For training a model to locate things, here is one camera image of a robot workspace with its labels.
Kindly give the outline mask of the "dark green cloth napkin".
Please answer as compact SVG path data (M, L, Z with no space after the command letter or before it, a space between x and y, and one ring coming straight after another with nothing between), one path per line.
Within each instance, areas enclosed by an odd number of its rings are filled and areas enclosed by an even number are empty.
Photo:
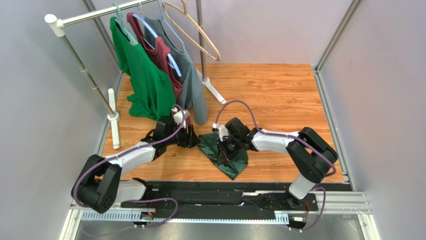
M198 136L200 143L197 145L204 155L225 175L231 180L237 176L247 167L249 162L248 153L242 149L238 152L235 159L229 163L218 164L219 147L217 141L220 139L216 133L201 134Z

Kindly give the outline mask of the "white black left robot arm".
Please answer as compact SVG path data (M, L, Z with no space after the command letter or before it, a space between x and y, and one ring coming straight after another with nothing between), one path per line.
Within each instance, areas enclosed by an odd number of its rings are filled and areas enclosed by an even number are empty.
M114 204L141 200L146 191L143 181L122 180L122 176L158 159L168 146L191 149L200 142L192 124L163 116L155 128L131 148L105 157L91 155L71 189L71 196L79 206L100 214Z

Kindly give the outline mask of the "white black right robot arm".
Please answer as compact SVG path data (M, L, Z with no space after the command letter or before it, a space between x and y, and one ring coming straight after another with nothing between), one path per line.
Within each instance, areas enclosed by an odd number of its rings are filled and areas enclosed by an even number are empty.
M212 130L219 135L219 165L234 161L241 150L276 152L289 155L299 174L291 183L288 194L301 201L330 173L335 170L338 153L312 128L299 132L274 132L249 129L237 117L225 125L214 123Z

